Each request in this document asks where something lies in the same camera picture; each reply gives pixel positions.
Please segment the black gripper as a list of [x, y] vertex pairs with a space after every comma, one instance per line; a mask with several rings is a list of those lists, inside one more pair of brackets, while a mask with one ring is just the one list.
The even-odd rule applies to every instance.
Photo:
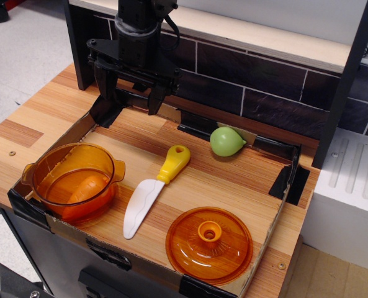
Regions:
[[161, 26], [148, 31], [117, 30], [114, 40], [91, 38], [89, 64], [100, 94], [112, 99], [118, 78], [151, 88], [148, 96], [148, 115], [156, 115], [168, 92], [176, 92], [181, 70], [167, 57], [160, 44]]

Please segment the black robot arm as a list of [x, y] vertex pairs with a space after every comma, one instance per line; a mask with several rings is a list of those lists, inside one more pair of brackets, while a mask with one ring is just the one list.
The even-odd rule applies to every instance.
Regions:
[[115, 16], [117, 39], [87, 42], [89, 63], [102, 99], [126, 105], [121, 100], [123, 91], [117, 88], [122, 78], [150, 90], [145, 109], [155, 115], [165, 97], [177, 93], [181, 70], [165, 57], [166, 48], [160, 43], [163, 22], [180, 35], [169, 17], [177, 7], [176, 1], [119, 1]]

